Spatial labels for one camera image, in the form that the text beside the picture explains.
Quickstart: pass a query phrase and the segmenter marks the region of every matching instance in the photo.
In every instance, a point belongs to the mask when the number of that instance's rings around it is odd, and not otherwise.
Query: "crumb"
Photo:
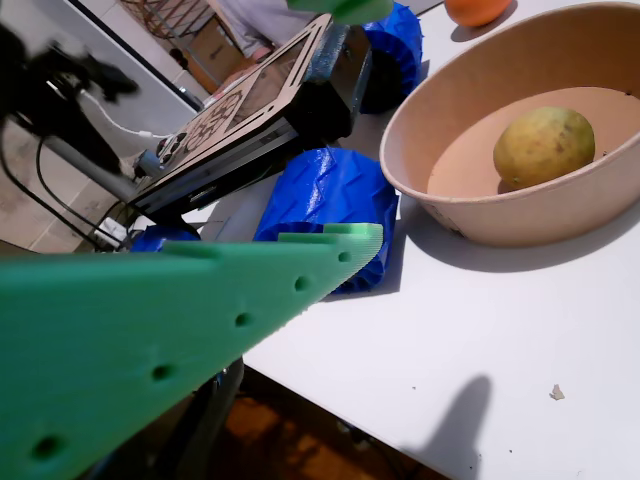
[[[553,386],[553,390],[551,391],[549,396],[551,398],[553,398],[554,400],[556,400],[556,401],[564,400],[564,398],[565,398],[564,393],[562,393],[562,390],[560,390],[560,385],[558,385],[558,384]]]

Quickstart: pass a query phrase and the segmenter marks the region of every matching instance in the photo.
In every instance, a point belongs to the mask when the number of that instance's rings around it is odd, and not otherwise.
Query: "metal pole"
[[[44,144],[117,199],[127,203],[135,194],[136,184],[132,180],[100,168],[65,141],[57,137],[47,137]]]
[[[171,18],[171,15],[173,15],[174,13],[176,13],[176,10],[178,10],[180,7],[182,6],[182,2],[177,2],[174,7],[171,9],[171,11],[169,12],[169,14],[167,15],[166,20]],[[162,7],[164,7],[164,4],[160,6],[160,8],[158,9],[158,12],[162,11]],[[158,33],[158,30],[160,30],[161,25],[158,24],[158,26],[156,28],[153,29],[153,32],[151,32],[153,35]]]
[[[138,0],[140,3],[140,13],[142,14],[142,18],[144,19],[145,24],[151,21],[151,17],[153,17],[153,12],[146,12],[145,6],[151,5],[152,2],[146,2],[145,0]],[[159,0],[157,2],[153,2],[154,4],[160,4],[158,6],[158,10],[162,10],[162,8],[169,2],[169,0]]]

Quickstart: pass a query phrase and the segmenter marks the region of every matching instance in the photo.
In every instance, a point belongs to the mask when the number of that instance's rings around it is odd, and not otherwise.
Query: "yellow fruit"
[[[496,170],[510,187],[531,187],[593,161],[591,124],[568,108],[542,107],[507,127],[493,149]]]

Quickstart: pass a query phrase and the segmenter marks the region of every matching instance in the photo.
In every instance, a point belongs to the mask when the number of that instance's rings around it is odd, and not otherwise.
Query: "person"
[[[172,48],[171,50],[169,50],[169,55],[171,55],[171,58],[178,62],[178,65],[180,65],[183,70],[186,70],[187,72],[189,71],[189,60],[187,60],[187,57],[184,56],[182,50],[180,50],[179,48]]]
[[[222,16],[247,58],[264,60],[316,16],[289,10],[286,0],[217,0]]]

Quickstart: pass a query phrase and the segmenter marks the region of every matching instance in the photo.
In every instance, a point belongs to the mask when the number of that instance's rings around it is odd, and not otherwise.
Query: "green 3d printed part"
[[[381,226],[342,224],[273,243],[0,263],[0,478],[74,478],[381,244]]]
[[[291,10],[331,13],[346,25],[375,22],[391,14],[393,0],[287,0]]]

